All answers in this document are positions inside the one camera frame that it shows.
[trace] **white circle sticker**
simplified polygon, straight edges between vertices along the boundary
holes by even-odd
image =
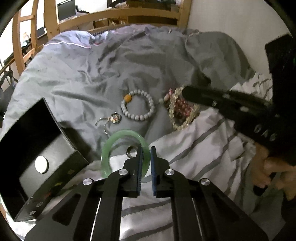
[[[35,160],[35,168],[40,173],[45,173],[48,170],[48,161],[44,156],[38,156]]]

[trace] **white bead bracelet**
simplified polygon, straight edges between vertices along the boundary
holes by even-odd
[[[149,106],[150,106],[150,110],[148,113],[144,114],[144,115],[134,115],[131,114],[130,112],[128,112],[127,108],[126,108],[126,104],[131,102],[132,98],[134,95],[142,95],[145,96],[149,102]],[[134,90],[129,92],[123,99],[123,101],[121,102],[121,109],[122,109],[122,113],[127,117],[130,118],[132,120],[136,120],[136,121],[144,121],[147,120],[148,118],[150,118],[154,113],[155,113],[155,105],[154,105],[154,101],[151,97],[150,94],[148,94],[147,92],[143,91],[143,90]]]

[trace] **white wall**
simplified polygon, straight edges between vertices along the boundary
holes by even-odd
[[[252,68],[269,74],[264,45],[288,31],[264,0],[193,0],[189,28],[227,33],[240,45]]]
[[[13,52],[12,48],[12,20],[4,29],[0,37],[0,59],[2,63],[4,60],[11,55]]]

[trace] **gray bedsheet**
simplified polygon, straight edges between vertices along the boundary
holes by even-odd
[[[107,139],[103,123],[95,126],[95,121],[114,111],[121,113],[120,103],[129,91],[145,90],[157,103],[169,88],[211,84],[229,89],[253,74],[239,46],[220,32],[150,25],[127,26],[96,37],[83,31],[64,32],[51,39],[23,72],[8,106],[1,137],[28,108],[45,97],[70,140],[91,162],[100,159]],[[137,114],[148,111],[147,103],[137,97],[128,109]],[[148,121],[123,117],[120,124],[109,124],[107,130],[131,129],[151,143],[173,131],[165,108],[156,109]],[[123,154],[128,145],[135,143],[129,138],[119,140],[112,155]]]

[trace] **computer monitor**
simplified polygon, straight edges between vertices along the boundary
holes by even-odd
[[[75,0],[67,0],[57,5],[59,21],[76,15]]]
[[[119,3],[123,3],[126,0],[107,0],[107,8],[109,7],[115,7]]]
[[[40,37],[41,35],[45,34],[44,27],[37,29],[37,38]]]

